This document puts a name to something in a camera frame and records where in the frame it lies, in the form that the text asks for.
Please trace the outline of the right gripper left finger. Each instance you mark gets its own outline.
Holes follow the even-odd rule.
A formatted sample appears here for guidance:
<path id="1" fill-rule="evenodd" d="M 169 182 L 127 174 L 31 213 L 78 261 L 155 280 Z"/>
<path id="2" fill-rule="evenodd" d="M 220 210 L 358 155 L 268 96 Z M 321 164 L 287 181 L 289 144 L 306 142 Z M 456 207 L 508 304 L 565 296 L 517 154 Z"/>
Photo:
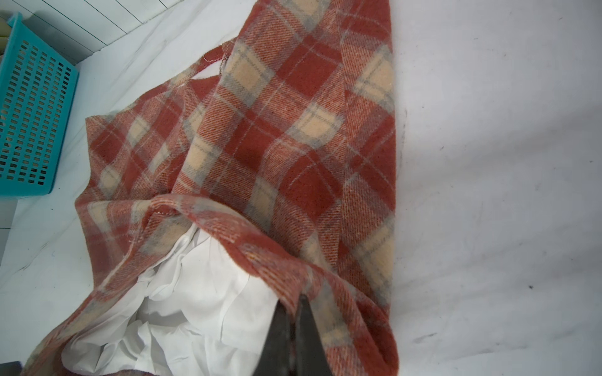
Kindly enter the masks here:
<path id="1" fill-rule="evenodd" d="M 278 302 L 267 338 L 253 376 L 289 376 L 291 367 L 293 325 L 285 306 Z"/>

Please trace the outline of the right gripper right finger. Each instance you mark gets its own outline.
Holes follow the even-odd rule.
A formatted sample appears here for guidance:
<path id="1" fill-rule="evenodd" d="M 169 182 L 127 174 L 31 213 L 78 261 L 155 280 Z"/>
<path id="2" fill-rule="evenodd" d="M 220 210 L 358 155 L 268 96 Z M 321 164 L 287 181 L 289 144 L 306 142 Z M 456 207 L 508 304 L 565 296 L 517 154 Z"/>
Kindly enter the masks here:
<path id="1" fill-rule="evenodd" d="M 295 375 L 332 376 L 307 296 L 299 296 L 295 318 Z"/>

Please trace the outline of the red plaid skirt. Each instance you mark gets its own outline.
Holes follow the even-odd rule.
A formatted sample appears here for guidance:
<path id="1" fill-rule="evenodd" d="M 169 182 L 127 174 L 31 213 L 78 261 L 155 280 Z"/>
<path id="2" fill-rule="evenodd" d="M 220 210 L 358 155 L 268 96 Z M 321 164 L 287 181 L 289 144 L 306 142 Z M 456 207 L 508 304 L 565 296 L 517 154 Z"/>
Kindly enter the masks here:
<path id="1" fill-rule="evenodd" d="M 197 227 L 290 313 L 308 297 L 333 374 L 397 374 L 392 49 L 387 1 L 258 1 L 236 38 L 88 117 L 93 290 L 23 373 L 66 375 L 67 343 Z"/>

